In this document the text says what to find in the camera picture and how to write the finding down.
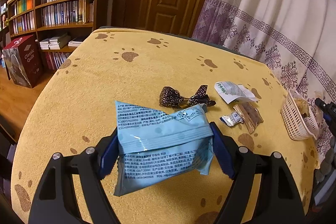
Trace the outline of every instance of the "blue snack package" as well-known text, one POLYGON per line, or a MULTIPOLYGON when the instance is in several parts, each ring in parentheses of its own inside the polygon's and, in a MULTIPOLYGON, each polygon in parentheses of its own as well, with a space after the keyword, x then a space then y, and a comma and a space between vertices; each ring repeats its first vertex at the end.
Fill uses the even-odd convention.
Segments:
POLYGON ((115 196, 197 169, 208 175, 212 130, 201 105, 173 114, 115 102, 119 140, 115 196))

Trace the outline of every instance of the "greek key pattern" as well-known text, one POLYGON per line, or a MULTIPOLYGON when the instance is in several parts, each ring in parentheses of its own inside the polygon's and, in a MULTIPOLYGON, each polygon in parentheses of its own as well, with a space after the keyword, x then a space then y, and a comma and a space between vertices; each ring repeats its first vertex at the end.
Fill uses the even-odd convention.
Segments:
POLYGON ((253 25, 258 30, 264 32, 266 35, 272 37, 275 41, 289 50, 298 60, 300 60, 319 80, 325 90, 328 92, 329 96, 333 101, 336 100, 336 83, 330 78, 326 71, 299 45, 295 44, 288 37, 282 33, 274 30, 270 25, 263 21, 259 21, 251 17, 246 12, 238 9, 229 3, 222 2, 219 0, 206 0, 207 4, 210 6, 219 6, 221 9, 228 11, 229 13, 235 15, 236 17, 244 20, 245 22, 253 25))

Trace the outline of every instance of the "curtain fold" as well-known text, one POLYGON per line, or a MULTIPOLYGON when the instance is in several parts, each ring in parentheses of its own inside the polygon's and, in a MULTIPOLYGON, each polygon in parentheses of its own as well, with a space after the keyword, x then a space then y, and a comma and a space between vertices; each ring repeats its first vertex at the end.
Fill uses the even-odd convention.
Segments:
POLYGON ((265 63, 296 89, 319 125, 320 160, 332 135, 314 101, 336 101, 335 14, 336 0, 206 0, 193 33, 265 63))

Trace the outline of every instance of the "black candy wrapper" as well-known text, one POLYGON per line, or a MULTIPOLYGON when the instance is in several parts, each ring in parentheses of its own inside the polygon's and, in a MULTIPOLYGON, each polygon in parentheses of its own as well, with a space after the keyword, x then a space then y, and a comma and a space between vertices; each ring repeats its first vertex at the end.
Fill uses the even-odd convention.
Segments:
POLYGON ((206 106, 214 106, 216 102, 210 100, 206 94, 208 85, 201 85, 194 96, 185 98, 170 86, 164 86, 160 93, 160 105, 165 107, 180 108, 183 106, 190 107, 197 104, 206 104, 206 106))

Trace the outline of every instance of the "wooden floor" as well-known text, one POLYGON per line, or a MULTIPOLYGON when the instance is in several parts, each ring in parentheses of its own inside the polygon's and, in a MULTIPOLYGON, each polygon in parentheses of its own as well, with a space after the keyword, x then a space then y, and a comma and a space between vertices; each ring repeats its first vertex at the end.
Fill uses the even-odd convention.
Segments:
POLYGON ((6 69, 0 67, 0 115, 13 128, 16 141, 36 99, 52 76, 51 73, 45 73, 38 84, 30 89, 15 85, 13 80, 8 80, 6 69))

